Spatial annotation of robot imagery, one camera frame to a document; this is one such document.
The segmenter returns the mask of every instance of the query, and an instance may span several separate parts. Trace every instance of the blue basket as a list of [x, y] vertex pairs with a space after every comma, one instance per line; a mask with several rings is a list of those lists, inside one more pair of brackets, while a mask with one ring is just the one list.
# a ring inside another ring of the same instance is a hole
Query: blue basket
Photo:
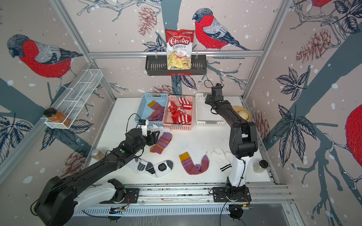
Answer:
[[[152, 101], [156, 101], [161, 106], [166, 107], [167, 99], [168, 99], [167, 93], [144, 93], [142, 100], [141, 100], [141, 104], [139, 105], [137, 114], [139, 116], [141, 116], [141, 119], [147, 119], [152, 114], [152, 112], [155, 111], [152, 108], [148, 107], [148, 104], [151, 103]], [[136, 116], [135, 122], [137, 123], [138, 120], [139, 120], [139, 118], [138, 118], [138, 116]], [[163, 119], [162, 119], [162, 121], [148, 121], [148, 124], [149, 125], [155, 124], [156, 126], [163, 126], [162, 122], [163, 122]]]

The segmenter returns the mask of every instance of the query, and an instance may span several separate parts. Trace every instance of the white tabletop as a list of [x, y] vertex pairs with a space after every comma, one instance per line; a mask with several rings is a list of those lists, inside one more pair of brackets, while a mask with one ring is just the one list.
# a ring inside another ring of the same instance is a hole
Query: white tabletop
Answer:
[[[125, 140], [126, 125], [129, 116], [137, 112], [142, 98], [118, 98], [113, 107], [109, 120], [99, 140], [97, 148], [103, 152], [112, 150], [119, 143]], [[239, 97], [224, 97], [232, 105], [242, 106]], [[129, 129], [134, 128], [134, 116], [129, 122]], [[216, 162], [210, 157], [213, 148], [222, 148], [230, 150], [230, 126], [225, 123], [222, 127], [201, 127], [196, 125], [196, 118], [193, 119], [190, 131], [172, 130], [172, 141], [164, 149], [162, 154], [151, 153], [150, 147], [146, 146], [142, 159], [153, 164], [163, 160], [173, 162], [172, 171], [160, 178], [155, 178], [149, 174], [136, 174], [129, 167], [124, 166], [114, 172], [111, 172], [98, 181], [106, 183], [109, 179], [115, 178], [123, 184], [174, 184], [174, 183], [222, 183], [226, 182], [227, 176], [221, 172]], [[182, 167], [179, 155], [188, 152], [194, 164], [200, 164], [202, 157], [206, 154], [210, 160], [207, 171], [199, 175], [189, 175]], [[269, 182], [270, 178], [266, 171], [255, 173], [253, 164], [260, 161], [261, 155], [259, 150], [254, 153], [247, 169], [245, 180], [247, 182]]]

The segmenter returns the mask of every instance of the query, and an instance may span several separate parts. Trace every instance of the white athletic sock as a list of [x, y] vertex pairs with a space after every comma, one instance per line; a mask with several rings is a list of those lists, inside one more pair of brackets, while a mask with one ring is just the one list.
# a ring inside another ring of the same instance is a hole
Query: white athletic sock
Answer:
[[140, 158], [132, 159], [126, 166], [130, 167], [136, 174], [148, 173], [149, 175], [156, 177], [152, 163], [146, 162]]
[[165, 160], [153, 166], [156, 173], [156, 177], [162, 177], [168, 174], [169, 172], [171, 172], [172, 167], [173, 167], [173, 162], [171, 160]]
[[220, 170], [228, 176], [231, 172], [232, 166], [231, 162], [229, 162], [225, 155], [226, 154], [224, 154], [221, 148], [213, 148], [210, 156], [214, 159], [214, 161], [216, 161], [216, 164], [220, 167]]

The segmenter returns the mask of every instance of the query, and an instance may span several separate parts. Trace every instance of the white basket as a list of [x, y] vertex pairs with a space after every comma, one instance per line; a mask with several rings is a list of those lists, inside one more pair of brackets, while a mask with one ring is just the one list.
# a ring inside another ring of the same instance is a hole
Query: white basket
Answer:
[[45, 124], [52, 129], [69, 129], [102, 77], [103, 73], [99, 69], [85, 70], [75, 86], [64, 91], [68, 94], [55, 109], [63, 112], [67, 116], [66, 119], [71, 120], [70, 126], [64, 125], [66, 119], [62, 123], [55, 123], [47, 119]]
[[196, 122], [198, 126], [223, 126], [225, 119], [211, 113], [211, 106], [205, 104], [203, 93], [196, 94]]

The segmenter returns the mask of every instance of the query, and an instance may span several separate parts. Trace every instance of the bird mural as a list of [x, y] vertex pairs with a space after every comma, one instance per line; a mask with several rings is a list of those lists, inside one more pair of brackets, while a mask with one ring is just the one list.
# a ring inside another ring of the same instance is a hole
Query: bird mural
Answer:
[[220, 50], [225, 46], [236, 46], [243, 50], [249, 50], [234, 39], [227, 28], [221, 25], [208, 8], [198, 9], [192, 17], [195, 21], [195, 35], [197, 40], [206, 48]]
[[303, 3], [305, 1], [308, 1], [308, 2], [312, 3], [312, 7], [307, 12], [307, 14], [309, 14], [309, 12], [312, 10], [313, 6], [316, 6], [316, 7], [319, 7], [319, 11], [320, 11], [320, 13], [318, 14], [318, 16], [319, 16], [319, 15], [325, 13], [325, 12], [322, 12], [322, 6], [324, 6], [325, 4], [331, 2], [332, 0], [302, 0], [302, 1], [298, 2], [298, 3], [296, 3], [296, 5], [299, 5], [300, 3]]
[[38, 75], [46, 78], [59, 78], [60, 86], [55, 90], [65, 87], [62, 85], [62, 76], [68, 71], [72, 72], [70, 68], [72, 62], [77, 57], [83, 56], [83, 54], [64, 50], [55, 45], [42, 44], [22, 34], [9, 38], [7, 45], [13, 58], [18, 56]]
[[[332, 147], [328, 151], [332, 151], [334, 146], [338, 146], [341, 148], [344, 148], [348, 150], [354, 159], [362, 166], [362, 105], [360, 105], [358, 108], [354, 109], [351, 114], [347, 118], [346, 122], [346, 138], [347, 138], [347, 144], [346, 145], [340, 145], [333, 141], [332, 135], [329, 133], [325, 133], [332, 142]], [[362, 179], [362, 175], [359, 176], [356, 179], [353, 179], [349, 173], [343, 171], [343, 174], [346, 174], [353, 182], [354, 187], [349, 187], [352, 190], [356, 190], [356, 184], [359, 180]]]

